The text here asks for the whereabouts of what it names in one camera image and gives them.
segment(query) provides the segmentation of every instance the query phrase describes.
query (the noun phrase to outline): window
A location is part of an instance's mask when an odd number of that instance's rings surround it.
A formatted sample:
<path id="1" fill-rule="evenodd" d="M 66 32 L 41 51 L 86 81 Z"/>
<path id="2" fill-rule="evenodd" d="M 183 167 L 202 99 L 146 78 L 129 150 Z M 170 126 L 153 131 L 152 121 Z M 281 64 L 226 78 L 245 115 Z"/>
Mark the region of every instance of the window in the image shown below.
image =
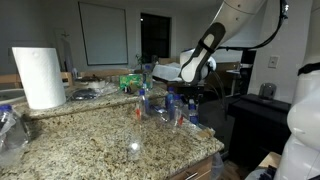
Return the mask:
<path id="1" fill-rule="evenodd" d="M 128 64 L 125 10 L 79 2 L 87 64 Z"/>
<path id="2" fill-rule="evenodd" d="M 145 63 L 150 63 L 152 56 L 161 58 L 170 56 L 171 18 L 141 14 L 141 45 Z"/>

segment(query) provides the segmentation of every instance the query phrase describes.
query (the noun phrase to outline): paper towel roll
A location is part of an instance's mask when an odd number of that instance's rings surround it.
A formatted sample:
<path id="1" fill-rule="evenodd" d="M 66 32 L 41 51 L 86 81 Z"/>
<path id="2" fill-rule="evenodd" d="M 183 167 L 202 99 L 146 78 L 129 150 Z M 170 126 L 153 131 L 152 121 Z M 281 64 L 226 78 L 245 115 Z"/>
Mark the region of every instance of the paper towel roll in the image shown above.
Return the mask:
<path id="1" fill-rule="evenodd" d="M 13 47 L 12 51 L 31 109 L 48 109 L 66 102 L 54 48 Z"/>

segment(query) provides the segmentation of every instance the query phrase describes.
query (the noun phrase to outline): dark doorway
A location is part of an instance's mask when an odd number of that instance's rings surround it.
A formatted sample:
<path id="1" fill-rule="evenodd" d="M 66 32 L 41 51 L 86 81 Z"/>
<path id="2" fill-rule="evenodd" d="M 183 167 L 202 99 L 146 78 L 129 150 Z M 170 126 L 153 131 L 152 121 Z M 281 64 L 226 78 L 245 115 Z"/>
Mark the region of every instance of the dark doorway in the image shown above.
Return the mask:
<path id="1" fill-rule="evenodd" d="M 141 13 L 141 46 L 145 62 L 170 56 L 171 18 Z"/>

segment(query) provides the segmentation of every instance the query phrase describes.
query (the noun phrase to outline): plastic bottle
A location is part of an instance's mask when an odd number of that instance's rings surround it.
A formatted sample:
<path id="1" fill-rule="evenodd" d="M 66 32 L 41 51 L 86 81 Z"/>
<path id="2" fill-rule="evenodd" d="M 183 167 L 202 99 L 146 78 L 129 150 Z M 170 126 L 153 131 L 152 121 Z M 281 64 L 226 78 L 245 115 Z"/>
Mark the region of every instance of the plastic bottle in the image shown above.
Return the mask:
<path id="1" fill-rule="evenodd" d="M 153 88 L 153 79 L 152 79 L 151 66 L 146 65 L 145 70 L 143 72 L 143 89 L 150 90 L 152 88 Z"/>
<path id="2" fill-rule="evenodd" d="M 193 99 L 189 99 L 188 109 L 190 109 L 191 104 L 195 104 Z"/>
<path id="3" fill-rule="evenodd" d="M 169 115 L 169 121 L 174 120 L 174 88 L 169 87 L 168 88 L 168 94 L 165 97 L 165 105 L 166 105 L 166 110 Z"/>
<path id="4" fill-rule="evenodd" d="M 0 150 L 15 149 L 28 142 L 21 119 L 14 116 L 11 105 L 0 106 Z"/>
<path id="5" fill-rule="evenodd" d="M 183 116 L 182 116 L 182 107 L 183 102 L 181 101 L 180 95 L 175 94 L 174 95 L 174 124 L 175 126 L 180 127 L 183 123 Z"/>
<path id="6" fill-rule="evenodd" d="M 139 102 L 136 107 L 136 113 L 138 120 L 145 120 L 148 117 L 149 114 L 149 100 L 145 96 L 145 90 L 140 89 L 139 90 Z"/>
<path id="7" fill-rule="evenodd" d="M 198 111 L 195 104 L 189 104 L 189 120 L 192 124 L 199 124 Z"/>

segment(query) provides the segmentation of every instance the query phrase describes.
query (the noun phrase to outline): wooden cabinet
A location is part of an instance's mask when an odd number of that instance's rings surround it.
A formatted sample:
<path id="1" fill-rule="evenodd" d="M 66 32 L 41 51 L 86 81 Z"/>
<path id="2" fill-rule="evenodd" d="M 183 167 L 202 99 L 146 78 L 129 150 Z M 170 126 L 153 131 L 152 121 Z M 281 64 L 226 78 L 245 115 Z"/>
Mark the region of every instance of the wooden cabinet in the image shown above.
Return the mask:
<path id="1" fill-rule="evenodd" d="M 209 180 L 211 177 L 211 166 L 212 156 L 172 176 L 170 180 Z"/>

